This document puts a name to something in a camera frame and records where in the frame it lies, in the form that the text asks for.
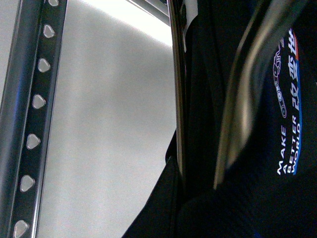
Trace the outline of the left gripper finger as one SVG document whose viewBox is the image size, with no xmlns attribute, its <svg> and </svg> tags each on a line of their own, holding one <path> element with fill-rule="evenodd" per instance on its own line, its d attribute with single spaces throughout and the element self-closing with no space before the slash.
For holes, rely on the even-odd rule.
<svg viewBox="0 0 317 238">
<path fill-rule="evenodd" d="M 264 77 L 274 49 L 306 0 L 262 0 L 243 34 L 232 65 L 223 109 L 213 187 L 239 158 L 255 125 Z"/>
</svg>

